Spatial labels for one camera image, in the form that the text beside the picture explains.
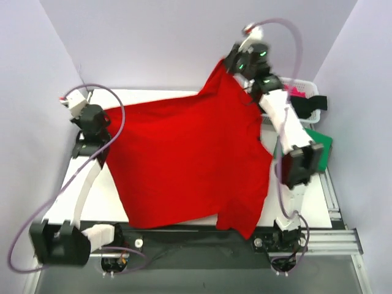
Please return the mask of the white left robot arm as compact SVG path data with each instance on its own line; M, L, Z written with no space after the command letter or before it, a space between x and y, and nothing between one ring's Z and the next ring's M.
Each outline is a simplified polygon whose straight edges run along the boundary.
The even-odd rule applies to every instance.
M83 266L90 254L101 247L117 252L124 244L124 237L115 231L114 225L81 228L81 213L87 196L108 155L103 147L111 140L107 130L110 120L101 106L86 104L72 122L80 131L71 163L83 163L85 167L82 170L70 168L69 179L60 195L42 220L30 225L29 235L35 254L43 265Z

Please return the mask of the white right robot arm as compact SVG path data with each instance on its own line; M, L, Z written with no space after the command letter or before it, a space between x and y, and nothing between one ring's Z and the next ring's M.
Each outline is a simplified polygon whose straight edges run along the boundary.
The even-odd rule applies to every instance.
M227 72L251 83L249 94L269 117L277 138L275 175L280 214L274 221L279 229L271 235L272 245L285 250L301 238L300 211L312 176L317 172L323 145L307 134L290 101L290 93L268 64L268 46L235 43L224 65Z

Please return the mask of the red t shirt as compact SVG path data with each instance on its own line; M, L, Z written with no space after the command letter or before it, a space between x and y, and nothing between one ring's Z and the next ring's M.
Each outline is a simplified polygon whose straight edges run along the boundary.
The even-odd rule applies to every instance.
M249 238L268 194L262 118L223 62L193 96L107 110L107 165L129 224L157 228L217 216Z

